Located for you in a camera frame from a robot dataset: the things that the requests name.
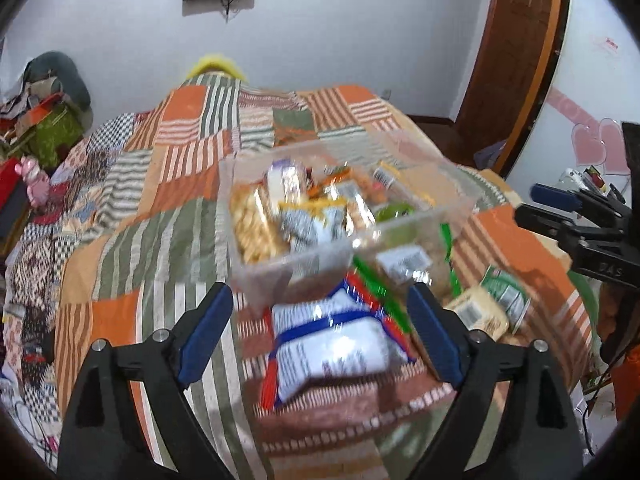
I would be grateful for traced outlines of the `beige barcode cracker pack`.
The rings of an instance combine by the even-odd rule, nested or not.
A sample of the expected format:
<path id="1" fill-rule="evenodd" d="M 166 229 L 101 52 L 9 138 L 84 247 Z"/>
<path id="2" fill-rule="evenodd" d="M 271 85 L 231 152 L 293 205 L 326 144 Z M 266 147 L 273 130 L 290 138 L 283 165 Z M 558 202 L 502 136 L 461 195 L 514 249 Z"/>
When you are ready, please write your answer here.
<path id="1" fill-rule="evenodd" d="M 445 308 L 454 312 L 467 330 L 482 330 L 494 341 L 505 335 L 510 327 L 506 312 L 480 285 L 462 292 Z"/>

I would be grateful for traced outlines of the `gold-striped clear biscuit pack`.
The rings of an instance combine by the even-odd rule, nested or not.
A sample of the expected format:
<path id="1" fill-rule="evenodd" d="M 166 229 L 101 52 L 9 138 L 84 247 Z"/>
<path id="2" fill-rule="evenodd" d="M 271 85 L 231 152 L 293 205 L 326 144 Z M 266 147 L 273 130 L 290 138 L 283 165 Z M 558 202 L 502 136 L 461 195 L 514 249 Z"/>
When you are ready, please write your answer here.
<path id="1" fill-rule="evenodd" d="M 434 198 L 427 192 L 420 191 L 409 183 L 399 169 L 380 160 L 372 171 L 372 177 L 387 191 L 398 197 L 404 198 L 410 205 L 421 210 L 427 210 L 435 206 Z"/>

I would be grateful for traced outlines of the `clear bag of buns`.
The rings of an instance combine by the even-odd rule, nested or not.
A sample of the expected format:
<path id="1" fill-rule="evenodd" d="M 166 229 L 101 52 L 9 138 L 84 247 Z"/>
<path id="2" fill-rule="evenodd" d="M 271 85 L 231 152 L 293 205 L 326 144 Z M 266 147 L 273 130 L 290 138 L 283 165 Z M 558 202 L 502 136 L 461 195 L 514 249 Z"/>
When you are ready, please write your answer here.
<path id="1" fill-rule="evenodd" d="M 310 198 L 346 202 L 347 234 L 373 226 L 375 213 L 390 201 L 384 186 L 359 166 L 326 166 L 321 172 L 310 172 L 308 182 Z"/>

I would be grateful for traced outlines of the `blue white snack bag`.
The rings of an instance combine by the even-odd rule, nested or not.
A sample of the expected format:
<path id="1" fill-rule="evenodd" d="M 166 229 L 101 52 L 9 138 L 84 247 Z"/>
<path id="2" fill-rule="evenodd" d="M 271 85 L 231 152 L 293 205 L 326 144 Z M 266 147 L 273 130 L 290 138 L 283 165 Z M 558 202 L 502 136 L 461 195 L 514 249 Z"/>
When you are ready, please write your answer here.
<path id="1" fill-rule="evenodd" d="M 266 411 L 311 382 L 378 375 L 416 360 L 406 333 L 354 271 L 322 299 L 273 306 L 269 328 L 273 345 L 260 390 Z"/>

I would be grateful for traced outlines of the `small puffed biscuit bag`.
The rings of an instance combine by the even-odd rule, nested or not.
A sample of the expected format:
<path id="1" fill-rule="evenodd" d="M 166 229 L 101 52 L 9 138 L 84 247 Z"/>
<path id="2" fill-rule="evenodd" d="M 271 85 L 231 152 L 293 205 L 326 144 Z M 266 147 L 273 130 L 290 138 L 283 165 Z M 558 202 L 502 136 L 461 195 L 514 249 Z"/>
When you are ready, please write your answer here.
<path id="1" fill-rule="evenodd" d="M 253 264 L 288 253 L 277 222 L 272 218 L 264 187 L 240 183 L 230 198 L 232 228 L 242 261 Z"/>

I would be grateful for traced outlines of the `green-edged clear cookie bag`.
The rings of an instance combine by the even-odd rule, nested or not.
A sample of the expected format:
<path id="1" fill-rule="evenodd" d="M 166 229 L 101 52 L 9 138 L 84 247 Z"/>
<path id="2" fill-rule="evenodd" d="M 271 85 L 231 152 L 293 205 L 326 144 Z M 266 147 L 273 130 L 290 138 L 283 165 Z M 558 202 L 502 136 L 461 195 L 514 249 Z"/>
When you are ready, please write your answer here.
<path id="1" fill-rule="evenodd" d="M 452 265 L 454 231 L 448 223 L 407 223 L 378 234 L 352 257 L 352 267 L 408 334 L 408 291 L 423 283 L 442 304 L 462 293 Z"/>

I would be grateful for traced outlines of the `checkered patterned quilt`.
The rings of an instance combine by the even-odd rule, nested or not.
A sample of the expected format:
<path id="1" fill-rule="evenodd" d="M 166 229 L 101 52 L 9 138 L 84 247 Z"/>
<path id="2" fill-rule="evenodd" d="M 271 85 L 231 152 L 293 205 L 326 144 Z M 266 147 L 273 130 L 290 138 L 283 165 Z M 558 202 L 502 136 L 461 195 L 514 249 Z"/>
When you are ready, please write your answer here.
<path id="1" fill-rule="evenodd" d="M 61 430 L 54 366 L 44 355 L 44 341 L 54 332 L 64 266 L 75 249 L 114 232 L 136 213 L 151 153 L 132 147 L 145 119 L 143 113 L 122 114 L 72 149 L 6 270 L 1 402 L 27 437 L 55 437 Z"/>

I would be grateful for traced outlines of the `brown wooden door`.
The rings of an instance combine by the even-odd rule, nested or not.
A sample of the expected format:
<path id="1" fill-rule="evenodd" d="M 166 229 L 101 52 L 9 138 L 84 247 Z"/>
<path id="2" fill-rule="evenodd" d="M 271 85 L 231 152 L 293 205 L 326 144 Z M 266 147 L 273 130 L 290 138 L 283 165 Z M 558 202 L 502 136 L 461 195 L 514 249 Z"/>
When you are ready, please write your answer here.
<path id="1" fill-rule="evenodd" d="M 452 159 L 478 167 L 473 156 L 495 148 L 490 166 L 506 176 L 550 90 L 570 0 L 489 0 L 476 61 L 454 123 Z"/>

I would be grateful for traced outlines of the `patchwork striped bed blanket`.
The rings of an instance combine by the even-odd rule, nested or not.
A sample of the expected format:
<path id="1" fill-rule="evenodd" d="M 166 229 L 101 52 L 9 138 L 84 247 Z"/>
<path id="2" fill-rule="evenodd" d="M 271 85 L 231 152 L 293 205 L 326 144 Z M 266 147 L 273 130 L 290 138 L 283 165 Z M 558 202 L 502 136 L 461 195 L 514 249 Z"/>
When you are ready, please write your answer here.
<path id="1" fill-rule="evenodd" d="M 294 146 L 322 167 L 347 164 L 364 196 L 390 192 L 372 179 L 392 166 L 423 206 L 445 208 L 460 235 L 452 265 L 463 286 L 488 266 L 511 273 L 532 303 L 511 336 L 544 338 L 564 382 L 574 387 L 590 360 L 586 283 L 550 240 L 518 228 L 520 199 L 491 171 L 448 162 L 408 116 L 369 90 L 257 89 L 219 72 L 187 79 L 154 110 L 122 115 L 91 133 L 58 170 L 78 200 L 96 199 L 62 275 L 54 370 L 58 405 L 70 402 L 90 344 L 131 344 L 201 300 L 216 281 L 234 292 L 234 315 L 188 400 L 206 436 L 240 479 L 401 479 L 444 418 L 452 399 L 423 362 L 344 386 L 314 387 L 282 414 L 259 405 L 269 339 L 262 311 L 291 300 L 312 278 L 333 278 L 347 250 L 307 260 L 280 248 L 266 226 L 235 233 L 226 214 L 224 159 L 247 161 L 253 182 Z"/>

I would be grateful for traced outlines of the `clear plastic storage bin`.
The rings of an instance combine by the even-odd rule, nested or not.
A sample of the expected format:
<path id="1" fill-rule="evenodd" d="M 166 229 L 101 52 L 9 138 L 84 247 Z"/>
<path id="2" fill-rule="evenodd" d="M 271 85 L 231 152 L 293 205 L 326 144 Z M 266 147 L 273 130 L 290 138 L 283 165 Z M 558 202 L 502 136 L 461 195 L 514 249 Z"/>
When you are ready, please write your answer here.
<path id="1" fill-rule="evenodd" d="M 309 173 L 326 166 L 359 166 L 372 177 L 380 160 L 399 169 L 409 183 L 427 192 L 435 206 L 370 228 L 346 233 L 346 202 L 310 198 L 301 204 L 281 204 L 275 211 L 268 198 L 265 173 L 278 159 L 290 158 Z M 425 221 L 448 223 L 454 239 L 480 200 L 480 188 L 464 168 L 431 150 L 424 139 L 413 139 L 405 131 L 392 133 L 356 133 L 341 138 L 262 148 L 224 158 L 220 164 L 219 197 L 224 205 L 224 226 L 228 242 L 230 283 L 239 295 L 242 307 L 252 318 L 274 304 L 296 304 L 326 294 L 352 266 L 352 257 L 378 234 L 407 223 Z M 267 194 L 272 218 L 288 245 L 288 253 L 271 260 L 245 264 L 236 244 L 230 198 L 240 183 L 259 183 Z"/>

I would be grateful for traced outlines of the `pink plush toy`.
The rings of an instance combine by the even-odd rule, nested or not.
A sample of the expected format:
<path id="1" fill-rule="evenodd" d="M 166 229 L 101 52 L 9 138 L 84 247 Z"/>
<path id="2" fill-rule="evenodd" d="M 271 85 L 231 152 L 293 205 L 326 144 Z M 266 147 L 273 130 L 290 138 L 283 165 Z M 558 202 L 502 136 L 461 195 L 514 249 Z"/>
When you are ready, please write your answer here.
<path id="1" fill-rule="evenodd" d="M 26 185 L 27 198 L 32 208 L 43 207 L 50 194 L 50 177 L 34 156 L 23 156 L 14 168 Z"/>

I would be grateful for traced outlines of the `pink wrapped sausage snack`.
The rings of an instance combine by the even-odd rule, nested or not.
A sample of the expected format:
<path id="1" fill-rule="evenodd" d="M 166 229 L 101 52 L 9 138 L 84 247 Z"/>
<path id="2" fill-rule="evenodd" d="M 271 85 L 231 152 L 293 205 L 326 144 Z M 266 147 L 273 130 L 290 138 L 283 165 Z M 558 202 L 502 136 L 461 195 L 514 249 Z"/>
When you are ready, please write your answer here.
<path id="1" fill-rule="evenodd" d="M 275 211 L 281 204 L 301 204 L 308 200 L 306 168 L 290 158 L 273 162 L 265 173 L 270 204 Z"/>

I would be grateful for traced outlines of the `red gift box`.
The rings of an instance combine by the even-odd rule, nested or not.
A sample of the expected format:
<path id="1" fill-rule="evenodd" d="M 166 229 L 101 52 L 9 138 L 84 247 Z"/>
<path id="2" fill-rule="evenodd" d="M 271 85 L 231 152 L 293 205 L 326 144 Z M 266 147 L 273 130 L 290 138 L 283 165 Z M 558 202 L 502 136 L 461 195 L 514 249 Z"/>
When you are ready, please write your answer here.
<path id="1" fill-rule="evenodd" d="M 22 180 L 22 176 L 16 171 L 20 161 L 16 158 L 9 158 L 2 162 L 0 167 L 0 208 L 6 204 L 12 195 L 17 183 Z"/>

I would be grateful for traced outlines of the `orange flat box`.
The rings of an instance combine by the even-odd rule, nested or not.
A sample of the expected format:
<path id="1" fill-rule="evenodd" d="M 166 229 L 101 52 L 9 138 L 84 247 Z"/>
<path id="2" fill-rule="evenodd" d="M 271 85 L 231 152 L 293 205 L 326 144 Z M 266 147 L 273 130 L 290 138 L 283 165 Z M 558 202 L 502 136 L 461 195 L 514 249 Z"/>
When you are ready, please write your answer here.
<path id="1" fill-rule="evenodd" d="M 15 133 L 21 136 L 30 128 L 38 125 L 52 112 L 55 105 L 63 100 L 64 94 L 62 92 L 56 92 L 48 96 L 47 99 L 44 99 L 17 119 L 14 125 Z"/>

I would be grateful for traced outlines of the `grey green pillow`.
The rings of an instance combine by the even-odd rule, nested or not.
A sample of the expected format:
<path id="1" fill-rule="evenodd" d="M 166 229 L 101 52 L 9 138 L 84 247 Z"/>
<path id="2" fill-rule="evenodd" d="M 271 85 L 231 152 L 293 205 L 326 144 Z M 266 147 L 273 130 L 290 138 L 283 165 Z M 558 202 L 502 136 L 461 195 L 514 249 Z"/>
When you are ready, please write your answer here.
<path id="1" fill-rule="evenodd" d="M 91 106 L 91 98 L 85 81 L 74 61 L 60 51 L 44 52 L 29 61 L 24 70 L 24 81 L 34 84 L 40 80 L 55 78 L 60 90 L 82 111 Z"/>

